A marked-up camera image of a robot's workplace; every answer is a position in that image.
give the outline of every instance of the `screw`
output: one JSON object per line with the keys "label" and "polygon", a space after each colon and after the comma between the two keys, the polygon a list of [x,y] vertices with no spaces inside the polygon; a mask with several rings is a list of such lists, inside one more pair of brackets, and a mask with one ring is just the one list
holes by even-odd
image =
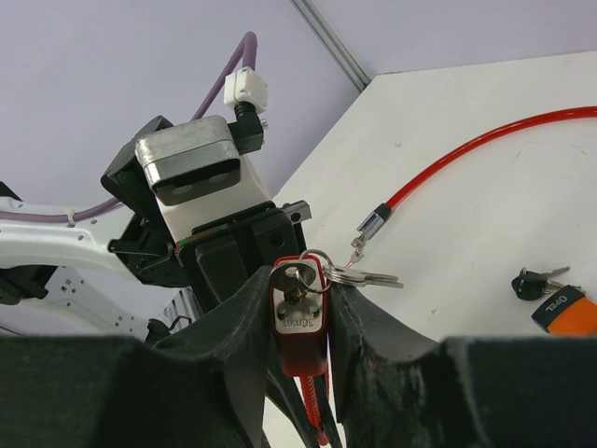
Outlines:
{"label": "screw", "polygon": [[285,308],[278,308],[278,311],[276,311],[276,315],[280,320],[284,320],[285,317],[288,315],[288,310],[286,310]]}
{"label": "screw", "polygon": [[319,316],[319,307],[317,305],[309,305],[309,313],[313,317]]}

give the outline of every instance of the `orange object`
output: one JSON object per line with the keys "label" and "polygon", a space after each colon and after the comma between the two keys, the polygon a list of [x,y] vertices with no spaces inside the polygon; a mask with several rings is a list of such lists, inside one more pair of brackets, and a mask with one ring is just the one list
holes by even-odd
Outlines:
{"label": "orange object", "polygon": [[533,320],[548,333],[587,336],[597,333],[597,305],[584,292],[567,286],[543,302]]}

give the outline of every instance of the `white table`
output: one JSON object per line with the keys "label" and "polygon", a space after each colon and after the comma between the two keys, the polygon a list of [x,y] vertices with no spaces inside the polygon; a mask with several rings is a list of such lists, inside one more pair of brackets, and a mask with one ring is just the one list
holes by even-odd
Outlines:
{"label": "white table", "polygon": [[[306,200],[308,246],[343,264],[360,221],[427,165],[510,121],[596,105],[595,79],[597,52],[377,77],[276,202]],[[522,266],[570,265],[562,281],[597,297],[596,175],[597,119],[474,150],[403,202],[357,265],[399,275],[405,288],[363,292],[438,341],[544,335],[531,320],[538,302],[519,301],[510,281]],[[301,446],[271,408],[266,430],[273,446]]]}

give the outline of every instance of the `metal strip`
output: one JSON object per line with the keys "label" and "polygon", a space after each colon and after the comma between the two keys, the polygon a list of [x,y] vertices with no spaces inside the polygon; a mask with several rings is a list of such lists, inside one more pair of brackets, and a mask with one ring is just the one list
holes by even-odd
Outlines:
{"label": "metal strip", "polygon": [[290,0],[297,8],[303,19],[309,23],[313,32],[319,37],[327,51],[336,60],[344,74],[353,82],[354,86],[363,91],[371,82],[365,71],[354,59],[350,51],[342,44],[340,38],[334,33],[324,16],[311,0]]}

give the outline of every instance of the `purple cable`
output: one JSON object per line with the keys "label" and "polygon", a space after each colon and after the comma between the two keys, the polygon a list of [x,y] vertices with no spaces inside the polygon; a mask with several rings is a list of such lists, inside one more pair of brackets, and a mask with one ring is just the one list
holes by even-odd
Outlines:
{"label": "purple cable", "polygon": [[[232,71],[236,68],[236,65],[239,61],[243,58],[243,67],[251,67],[255,70],[255,62],[257,59],[257,36],[252,31],[246,33],[243,37],[243,40],[239,44],[239,46],[234,50],[232,57],[222,70],[222,73],[215,81],[214,86],[211,88],[207,96],[193,115],[191,119],[200,119],[205,115],[207,109],[209,109],[210,105],[214,102],[216,96],[220,93],[222,88],[224,87],[224,82],[226,81],[226,77],[232,73]],[[88,208],[87,210],[83,210],[80,212],[76,212],[73,215],[74,221],[82,221],[85,219],[91,219],[93,217],[98,217],[99,215],[104,214],[105,212],[109,211],[116,205],[118,205],[120,201],[116,198],[110,198],[107,201],[100,203],[99,205],[95,205],[92,208]],[[54,223],[65,223],[69,222],[68,215],[37,215],[34,213],[16,213],[16,212],[5,212],[0,210],[0,219],[10,219],[13,221],[23,221],[23,222],[47,222],[49,224]]]}
{"label": "purple cable", "polygon": [[209,109],[216,96],[224,87],[226,77],[234,71],[241,58],[243,58],[243,67],[251,67],[253,70],[255,70],[255,61],[257,58],[257,36],[252,31],[249,31],[244,35],[243,40],[241,40],[239,46],[236,48],[236,50],[234,50],[234,53],[232,53],[232,56],[224,67],[224,70],[222,70],[222,73],[220,73],[220,76],[215,81],[212,89],[207,93],[207,96],[203,100],[203,103],[201,103],[199,106],[199,109],[197,109],[197,112],[195,112],[195,115],[193,115],[191,121],[194,119],[200,119],[205,115],[207,109]]}

